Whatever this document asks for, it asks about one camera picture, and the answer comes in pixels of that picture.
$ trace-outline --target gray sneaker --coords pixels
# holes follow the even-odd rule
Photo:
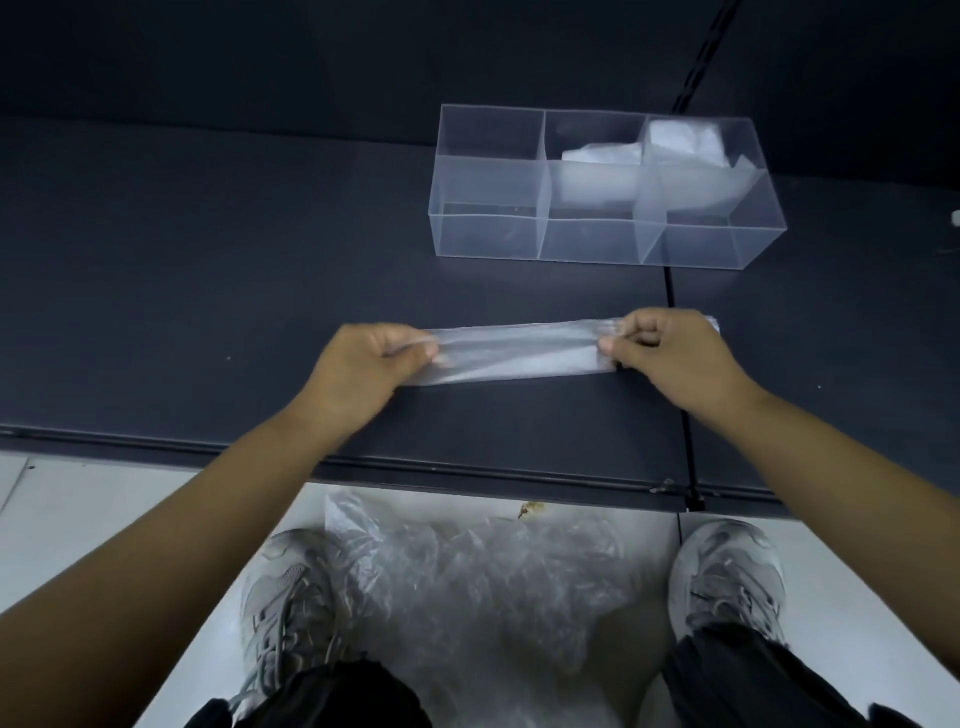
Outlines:
[[[786,645],[786,600],[777,549],[756,526],[714,521],[681,546],[670,573],[670,623],[677,642],[707,624],[736,622]]]
[[[290,677],[339,658],[336,602],[316,531],[286,531],[254,557],[241,601],[247,680],[230,701],[248,715]]]

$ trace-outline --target transparent plastic container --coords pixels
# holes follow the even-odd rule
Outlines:
[[[694,128],[713,164],[668,148]],[[635,142],[641,163],[562,160]],[[786,230],[750,119],[612,111],[444,106],[429,214],[437,255],[734,270]]]

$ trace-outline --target dark wall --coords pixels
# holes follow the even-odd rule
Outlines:
[[[775,172],[958,187],[960,6],[881,5],[19,0],[0,112],[431,144],[442,102],[668,112],[699,69]]]
[[[960,187],[960,5],[746,0],[687,113],[750,116],[770,168]]]
[[[431,144],[442,102],[670,111],[721,0],[0,11],[0,110]]]

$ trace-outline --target hand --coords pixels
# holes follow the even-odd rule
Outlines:
[[[347,325],[326,345],[286,412],[346,439],[386,406],[394,390],[439,352],[426,331],[402,324]]]
[[[641,308],[620,322],[617,333],[600,339],[600,351],[647,375],[668,400],[706,425],[719,426],[740,405],[766,394],[699,311]]]

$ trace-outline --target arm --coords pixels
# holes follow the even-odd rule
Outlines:
[[[960,500],[765,392],[696,311],[643,309],[603,352],[729,440],[960,676]]]
[[[0,617],[10,726],[132,726],[317,463],[437,353],[343,327],[303,391],[131,526]]]

